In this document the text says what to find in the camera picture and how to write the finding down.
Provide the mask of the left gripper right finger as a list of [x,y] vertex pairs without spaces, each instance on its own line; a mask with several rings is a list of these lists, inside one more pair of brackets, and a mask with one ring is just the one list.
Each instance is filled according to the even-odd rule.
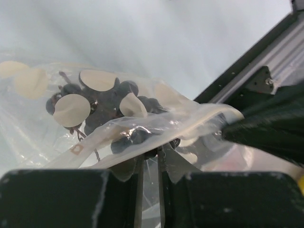
[[276,171],[201,172],[166,144],[158,151],[163,228],[301,228],[304,197]]

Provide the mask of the polka dot zip bag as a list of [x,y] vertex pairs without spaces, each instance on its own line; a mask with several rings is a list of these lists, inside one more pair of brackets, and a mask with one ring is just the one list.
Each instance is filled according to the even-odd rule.
[[202,171],[233,144],[243,115],[198,104],[162,81],[74,64],[0,64],[0,224],[6,228],[134,228],[145,156],[168,149]]

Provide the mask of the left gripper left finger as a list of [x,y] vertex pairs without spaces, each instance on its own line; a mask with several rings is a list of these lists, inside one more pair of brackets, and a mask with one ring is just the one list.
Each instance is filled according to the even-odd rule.
[[3,228],[138,228],[143,156],[109,169],[23,169],[0,180]]

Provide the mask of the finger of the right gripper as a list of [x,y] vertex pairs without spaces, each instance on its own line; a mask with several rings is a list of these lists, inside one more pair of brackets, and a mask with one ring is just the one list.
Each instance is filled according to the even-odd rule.
[[296,84],[243,111],[221,129],[224,140],[304,164],[304,86]]

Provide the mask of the dark fake grape bunch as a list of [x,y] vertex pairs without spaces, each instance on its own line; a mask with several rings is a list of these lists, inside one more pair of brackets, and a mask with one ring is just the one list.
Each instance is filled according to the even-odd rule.
[[174,123],[171,110],[160,103],[168,92],[164,84],[145,90],[117,74],[89,69],[77,76],[73,81],[59,71],[50,78],[58,90],[47,100],[46,111],[79,140],[50,167],[80,167],[91,151],[99,162],[106,162]]

